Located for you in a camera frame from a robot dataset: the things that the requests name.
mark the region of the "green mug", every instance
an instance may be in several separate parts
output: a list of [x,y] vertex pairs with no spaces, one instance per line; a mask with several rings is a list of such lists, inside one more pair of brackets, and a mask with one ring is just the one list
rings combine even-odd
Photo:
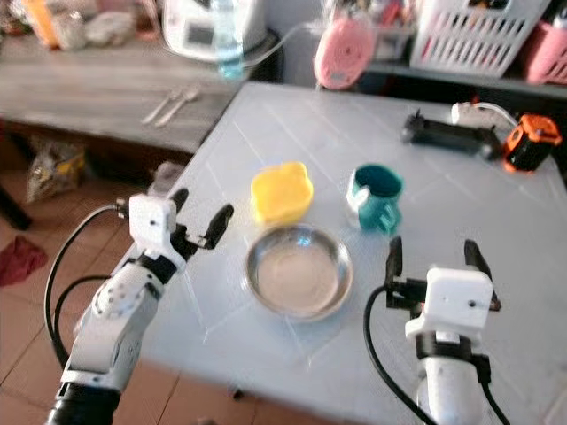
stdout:
[[380,230],[393,235],[401,222],[398,199],[403,186],[399,174],[379,164],[367,164],[354,170],[346,192],[354,225],[362,230]]

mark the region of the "black remote controller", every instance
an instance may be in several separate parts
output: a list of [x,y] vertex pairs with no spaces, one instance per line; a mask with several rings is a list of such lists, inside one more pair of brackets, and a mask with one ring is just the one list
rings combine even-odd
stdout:
[[427,120],[419,113],[408,116],[401,132],[404,143],[429,144],[497,159],[502,155],[502,144],[493,128],[453,126],[445,122]]

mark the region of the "shelf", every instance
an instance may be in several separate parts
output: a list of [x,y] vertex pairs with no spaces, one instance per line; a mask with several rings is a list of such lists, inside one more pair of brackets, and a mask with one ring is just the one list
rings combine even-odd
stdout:
[[558,86],[554,84],[528,84],[519,76],[519,73],[512,73],[510,76],[505,76],[503,78],[482,77],[478,75],[440,73],[426,69],[411,68],[408,64],[403,62],[372,62],[367,67],[367,71],[373,73],[400,75],[422,80],[454,82],[469,86],[514,91],[516,93],[552,97],[562,100],[567,99],[567,86]]

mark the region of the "water bottle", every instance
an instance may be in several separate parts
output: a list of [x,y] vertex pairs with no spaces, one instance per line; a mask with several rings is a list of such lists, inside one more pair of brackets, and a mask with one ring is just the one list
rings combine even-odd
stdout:
[[227,80],[244,76],[242,31],[237,24],[237,0],[211,0],[214,20],[214,49],[219,72]]

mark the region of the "stainless steel bowl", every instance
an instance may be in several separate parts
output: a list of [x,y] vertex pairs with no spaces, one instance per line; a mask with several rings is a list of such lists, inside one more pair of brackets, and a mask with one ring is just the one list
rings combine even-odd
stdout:
[[313,321],[337,311],[353,284],[346,247],[307,225],[272,228],[245,260],[246,283],[268,309]]

